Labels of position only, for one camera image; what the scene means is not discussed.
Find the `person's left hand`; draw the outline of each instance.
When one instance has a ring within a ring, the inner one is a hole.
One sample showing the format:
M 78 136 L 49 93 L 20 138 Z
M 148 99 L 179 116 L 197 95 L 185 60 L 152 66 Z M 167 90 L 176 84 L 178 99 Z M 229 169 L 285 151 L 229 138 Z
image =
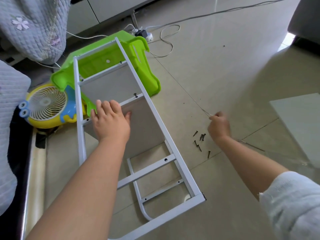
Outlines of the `person's left hand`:
M 131 112 L 124 116 L 120 104 L 114 100 L 103 103 L 97 100 L 96 104 L 97 113 L 92 109 L 91 119 L 99 143 L 106 139 L 127 143 L 130 137 Z

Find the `white metal frame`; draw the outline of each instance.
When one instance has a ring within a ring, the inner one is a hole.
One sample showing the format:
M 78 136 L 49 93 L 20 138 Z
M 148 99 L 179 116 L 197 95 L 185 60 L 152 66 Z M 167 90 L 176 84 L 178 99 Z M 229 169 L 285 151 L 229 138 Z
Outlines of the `white metal frame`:
M 119 49 L 121 50 L 125 61 L 120 62 L 119 64 L 112 66 L 104 71 L 101 71 L 97 74 L 94 74 L 92 76 L 90 76 L 89 78 L 86 78 L 84 80 L 80 81 L 80 77 L 79 77 L 79 69 L 78 69 L 78 60 L 83 59 L 84 57 L 90 56 L 98 51 L 101 51 L 105 48 L 107 48 L 110 45 L 113 44 L 117 44 L 119 46 Z M 186 166 L 185 162 L 183 161 L 176 145 L 174 144 L 174 141 L 172 140 L 169 132 L 167 131 L 164 123 L 162 122 L 156 108 L 154 107 L 148 93 L 146 92 L 146 89 L 144 88 L 144 86 L 142 85 L 142 82 L 140 81 L 136 71 L 134 70 L 134 67 L 132 66 L 126 52 L 124 51 L 120 41 L 118 40 L 117 37 L 115 37 L 114 40 L 112 40 L 109 43 L 106 43 L 98 48 L 95 48 L 87 53 L 84 53 L 80 56 L 74 56 L 73 58 L 74 61 L 74 85 L 75 85 L 75 98 L 76 98 L 76 112 L 77 112 L 77 133 L 78 133 L 78 150 L 79 150 L 79 164 L 81 165 L 85 159 L 86 159 L 86 145 L 85 145 L 85 134 L 84 134 L 84 125 L 86 123 L 88 123 L 91 119 L 86 119 L 83 120 L 83 114 L 82 114 L 82 104 L 81 104 L 81 91 L 80 91 L 80 86 L 85 84 L 85 83 L 89 83 L 93 80 L 96 80 L 98 78 L 100 78 L 103 75 L 106 75 L 116 69 L 119 69 L 123 66 L 129 66 L 136 82 L 138 83 L 142 94 L 138 94 L 137 96 L 134 96 L 122 103 L 120 103 L 121 106 L 128 104 L 134 100 L 138 100 L 141 97 L 144 97 L 153 113 L 153 115 L 155 116 L 155 119 L 158 123 L 158 125 L 161 128 L 161 131 L 165 137 L 165 144 L 170 152 L 170 155 L 147 166 L 146 168 L 139 170 L 137 172 L 133 171 L 131 162 L 130 162 L 130 158 L 127 159 L 127 163 L 129 166 L 129 170 L 130 170 L 130 176 L 120 180 L 118 182 L 118 189 L 128 185 L 129 183 L 133 183 L 134 185 L 134 189 L 136 191 L 136 195 L 138 198 L 138 202 L 139 202 L 139 206 L 140 209 L 142 211 L 142 214 L 144 215 L 144 217 L 149 220 L 148 223 L 144 224 L 143 226 L 138 227 L 137 229 L 131 231 L 130 233 L 124 235 L 123 237 L 119 238 L 121 240 L 124 239 L 137 239 L 139 237 L 141 237 L 142 235 L 150 232 L 151 230 L 157 228 L 158 226 L 161 226 L 162 224 L 164 224 L 165 222 L 175 218 L 176 216 L 184 213 L 185 211 L 191 209 L 192 207 L 204 202 L 206 200 L 206 198 L 204 197 L 204 195 L 200 192 L 196 182 L 194 181 L 188 167 Z M 137 184 L 137 180 L 151 172 L 153 172 L 154 170 L 157 170 L 161 167 L 163 167 L 164 165 L 170 163 L 170 162 L 174 162 L 175 165 L 178 168 L 178 171 L 180 173 L 180 175 L 182 176 L 182 179 L 173 182 L 171 185 L 162 188 L 161 190 L 158 190 L 148 196 L 145 197 L 141 197 L 140 192 L 139 192 L 139 188 L 138 188 L 138 184 Z M 150 200 L 151 198 L 156 197 L 157 195 L 165 192 L 166 190 L 169 190 L 170 188 L 180 184 L 184 182 L 189 194 L 190 194 L 190 199 L 188 199 L 187 201 L 183 202 L 182 204 L 174 207 L 173 209 L 167 211 L 166 213 L 152 219 L 151 217 L 148 216 L 148 214 L 146 213 L 143 203 Z

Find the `left arm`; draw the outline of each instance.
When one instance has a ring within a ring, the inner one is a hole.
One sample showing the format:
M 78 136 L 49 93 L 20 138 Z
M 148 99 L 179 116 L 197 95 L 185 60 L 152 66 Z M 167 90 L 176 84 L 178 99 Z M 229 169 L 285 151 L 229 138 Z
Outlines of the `left arm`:
M 118 176 L 130 135 L 129 112 L 97 101 L 91 118 L 99 145 L 31 230 L 26 240 L 108 238 Z

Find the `person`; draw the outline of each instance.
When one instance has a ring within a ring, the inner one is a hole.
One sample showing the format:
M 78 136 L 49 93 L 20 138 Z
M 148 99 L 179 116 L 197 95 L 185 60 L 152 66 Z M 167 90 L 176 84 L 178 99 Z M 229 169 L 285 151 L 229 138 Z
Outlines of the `person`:
M 130 116 L 114 100 L 96 102 L 91 118 L 99 144 L 27 236 L 38 239 L 107 239 L 118 175 L 130 136 Z M 222 112 L 208 132 L 260 201 L 278 239 L 318 239 L 320 186 L 231 137 Z

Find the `gray quilted blanket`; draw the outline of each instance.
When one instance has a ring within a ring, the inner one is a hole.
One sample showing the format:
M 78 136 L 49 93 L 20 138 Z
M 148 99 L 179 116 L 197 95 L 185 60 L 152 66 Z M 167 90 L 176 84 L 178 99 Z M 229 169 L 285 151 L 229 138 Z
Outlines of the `gray quilted blanket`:
M 56 62 L 66 48 L 71 0 L 0 0 L 0 30 L 24 56 Z
M 17 105 L 25 100 L 30 78 L 0 60 L 0 215 L 10 206 L 17 178 L 8 164 L 10 122 Z

